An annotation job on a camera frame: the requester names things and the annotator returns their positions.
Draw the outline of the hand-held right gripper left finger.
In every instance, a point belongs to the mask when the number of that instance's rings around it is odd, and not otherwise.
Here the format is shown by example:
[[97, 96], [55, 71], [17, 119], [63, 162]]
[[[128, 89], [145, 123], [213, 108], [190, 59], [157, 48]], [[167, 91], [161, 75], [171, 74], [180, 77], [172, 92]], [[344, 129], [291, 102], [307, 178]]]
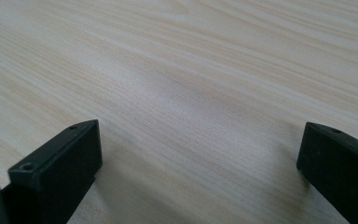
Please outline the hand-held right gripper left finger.
[[66, 224], [102, 167], [99, 122], [70, 126], [8, 169], [12, 224]]

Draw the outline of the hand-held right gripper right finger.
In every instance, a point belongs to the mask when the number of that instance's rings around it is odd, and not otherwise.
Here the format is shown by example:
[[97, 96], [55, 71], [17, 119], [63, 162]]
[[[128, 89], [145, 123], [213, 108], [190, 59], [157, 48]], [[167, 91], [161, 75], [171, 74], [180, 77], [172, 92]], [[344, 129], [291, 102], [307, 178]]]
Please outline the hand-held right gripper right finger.
[[308, 122], [296, 168], [342, 216], [358, 224], [358, 139]]

